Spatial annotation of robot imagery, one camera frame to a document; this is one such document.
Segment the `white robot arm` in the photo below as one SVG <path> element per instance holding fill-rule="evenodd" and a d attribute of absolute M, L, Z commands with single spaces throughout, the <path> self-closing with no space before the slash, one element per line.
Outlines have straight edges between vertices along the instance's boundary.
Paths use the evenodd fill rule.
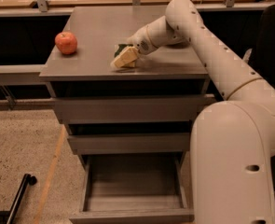
<path fill-rule="evenodd" d="M 191 133 L 195 223 L 275 224 L 275 90 L 204 25 L 190 0 L 171 0 L 164 16 L 132 35 L 111 65 L 130 67 L 183 40 L 223 98 L 198 115 Z"/>

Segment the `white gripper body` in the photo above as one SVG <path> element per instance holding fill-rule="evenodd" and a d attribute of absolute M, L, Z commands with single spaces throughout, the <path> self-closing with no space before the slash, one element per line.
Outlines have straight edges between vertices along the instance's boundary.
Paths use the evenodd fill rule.
<path fill-rule="evenodd" d="M 158 49 L 157 37 L 158 33 L 146 25 L 131 35 L 127 42 L 137 48 L 140 54 L 147 55 Z"/>

